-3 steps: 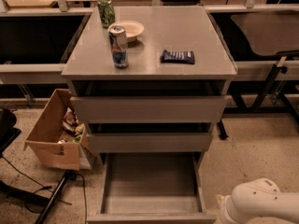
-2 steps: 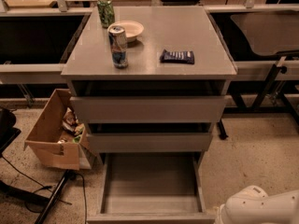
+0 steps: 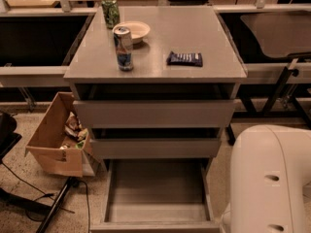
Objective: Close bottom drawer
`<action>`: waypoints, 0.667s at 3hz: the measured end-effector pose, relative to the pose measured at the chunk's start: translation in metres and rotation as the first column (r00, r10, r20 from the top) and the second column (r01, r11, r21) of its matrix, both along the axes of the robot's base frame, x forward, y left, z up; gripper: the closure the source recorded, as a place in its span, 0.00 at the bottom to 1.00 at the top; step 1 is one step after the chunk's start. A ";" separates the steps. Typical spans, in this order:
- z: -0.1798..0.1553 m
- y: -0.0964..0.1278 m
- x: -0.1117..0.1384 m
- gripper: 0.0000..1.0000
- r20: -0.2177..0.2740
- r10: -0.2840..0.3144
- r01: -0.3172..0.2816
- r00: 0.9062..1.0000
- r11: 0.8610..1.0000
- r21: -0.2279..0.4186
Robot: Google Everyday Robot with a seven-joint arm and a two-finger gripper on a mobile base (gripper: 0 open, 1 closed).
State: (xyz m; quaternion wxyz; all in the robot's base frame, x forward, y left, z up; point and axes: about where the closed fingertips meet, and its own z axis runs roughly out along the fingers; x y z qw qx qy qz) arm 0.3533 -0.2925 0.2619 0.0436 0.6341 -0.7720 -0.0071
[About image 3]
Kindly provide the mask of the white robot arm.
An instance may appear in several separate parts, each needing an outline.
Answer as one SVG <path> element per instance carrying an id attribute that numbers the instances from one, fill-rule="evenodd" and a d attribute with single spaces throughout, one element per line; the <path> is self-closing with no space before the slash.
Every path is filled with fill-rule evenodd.
<path id="1" fill-rule="evenodd" d="M 303 188 L 310 182 L 310 130 L 247 128 L 232 148 L 221 233 L 307 233 Z"/>

